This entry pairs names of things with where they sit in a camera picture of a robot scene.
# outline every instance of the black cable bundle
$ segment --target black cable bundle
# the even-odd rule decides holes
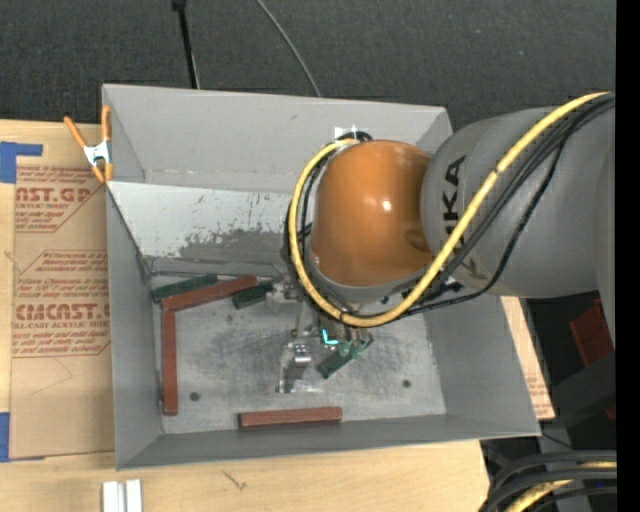
[[[545,471],[547,464],[566,465],[564,469]],[[573,481],[597,481],[596,487],[567,488]],[[482,512],[507,510],[523,512],[542,511],[553,503],[578,496],[617,493],[616,452],[611,450],[587,450],[533,455],[515,461],[498,472],[492,484]],[[529,501],[524,494],[540,485],[548,487]]]

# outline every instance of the wooden block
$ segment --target wooden block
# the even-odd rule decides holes
[[[258,286],[258,279],[255,276],[241,277],[232,281],[224,281],[221,283],[192,290],[190,292],[181,293],[167,297],[161,301],[162,309],[173,312],[183,311],[185,309],[201,306],[215,300],[231,297],[234,293],[247,290]]]
[[[595,299],[593,306],[577,319],[569,322],[569,326],[585,366],[595,363],[614,351],[600,299]]]
[[[176,315],[166,310],[162,312],[162,412],[178,414]]]
[[[238,415],[240,430],[291,425],[333,424],[342,420],[341,407],[316,407],[282,411],[243,412]]]

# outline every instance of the black cable on floor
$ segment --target black cable on floor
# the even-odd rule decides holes
[[[531,455],[529,457],[514,461],[502,468],[496,474],[494,486],[498,488],[507,480],[509,480],[509,478],[520,473],[521,471],[535,468],[543,464],[555,464],[561,462],[578,463],[592,461],[615,462],[616,457],[617,454],[615,450],[581,450]]]
[[[572,468],[560,471],[545,471],[516,478],[489,495],[483,512],[494,512],[505,500],[517,496],[537,484],[561,480],[617,480],[616,469]]]
[[[307,77],[307,80],[311,84],[311,87],[313,87],[313,90],[316,93],[316,96],[318,98],[322,98],[322,94],[320,93],[320,89],[318,88],[318,85],[316,84],[315,80],[311,76],[311,72],[309,71],[309,68],[307,68],[307,65],[304,63],[303,58],[298,53],[298,50],[296,49],[296,47],[293,44],[293,42],[291,41],[291,39],[289,39],[289,36],[284,31],[284,29],[282,28],[280,23],[278,23],[278,20],[276,19],[276,17],[271,13],[271,11],[267,8],[267,6],[265,5],[265,3],[262,0],[255,0],[255,2],[256,2],[256,4],[258,4],[258,7],[260,7],[260,9],[262,9],[262,11],[265,13],[267,18],[269,18],[271,20],[271,23],[273,23],[273,25],[276,27],[278,32],[280,32],[280,35],[282,36],[282,39],[284,39],[284,42],[287,43],[287,46],[291,50],[291,53],[293,53],[293,56],[298,61],[298,64],[300,64],[300,67],[302,68],[302,71],[304,72],[305,76]]]
[[[549,434],[547,434],[545,431],[542,431],[542,436],[546,437],[549,441],[553,441],[556,444],[559,444],[560,446],[564,446],[565,448],[568,448],[569,450],[573,450],[573,446],[571,446],[569,443],[565,443],[564,441],[561,441],[560,439],[550,436]]]
[[[603,496],[618,494],[617,485],[606,485],[604,487],[590,487],[587,489],[574,489],[572,491],[566,491],[561,494],[547,496],[543,501],[532,505],[533,508],[529,508],[529,512],[542,512],[543,510],[553,506],[559,501],[566,499],[577,498],[580,496]]]
[[[180,32],[182,34],[182,43],[184,45],[184,53],[187,58],[187,67],[189,69],[189,81],[192,89],[200,89],[200,79],[196,71],[196,60],[193,56],[191,48],[191,38],[189,37],[189,25],[187,23],[187,0],[171,0],[171,8],[178,13],[180,20]]]

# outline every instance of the gray sheet metal bin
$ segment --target gray sheet metal bin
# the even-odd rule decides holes
[[[150,286],[202,272],[283,272],[289,196],[336,129],[355,125],[434,152],[451,127],[443,108],[391,103],[122,85],[105,85],[103,101],[113,126],[107,222],[119,468],[538,434],[491,296],[379,328],[363,357],[321,391],[286,396],[271,384],[291,307],[274,315],[221,301],[179,313],[181,409],[164,417]],[[342,423],[235,426],[238,412],[320,405],[341,406]]]

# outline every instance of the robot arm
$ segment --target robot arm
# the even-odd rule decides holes
[[[433,157],[390,141],[328,145],[293,194],[295,277],[324,314],[362,328],[432,307],[429,297],[450,277],[472,290],[451,303],[484,292],[551,297],[602,288],[612,271],[598,261],[608,258],[613,269],[613,259],[601,238],[609,236],[611,251],[613,239],[594,226],[613,215],[613,197],[596,195],[599,181],[612,190],[614,115],[615,95],[600,93],[471,125]],[[300,226],[300,200],[318,177],[313,223]],[[390,310],[361,313],[398,292],[405,297]],[[612,301],[605,311],[613,323]]]

